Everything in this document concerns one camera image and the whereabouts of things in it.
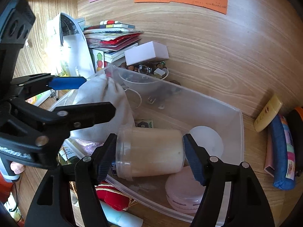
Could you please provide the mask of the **person's left hand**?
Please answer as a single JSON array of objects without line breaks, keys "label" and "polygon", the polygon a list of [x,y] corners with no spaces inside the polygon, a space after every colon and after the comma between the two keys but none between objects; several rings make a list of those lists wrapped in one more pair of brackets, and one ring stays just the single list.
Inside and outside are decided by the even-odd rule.
[{"label": "person's left hand", "polygon": [[25,170],[25,166],[23,164],[20,164],[18,162],[12,162],[10,164],[10,169],[17,175],[21,174]]}]

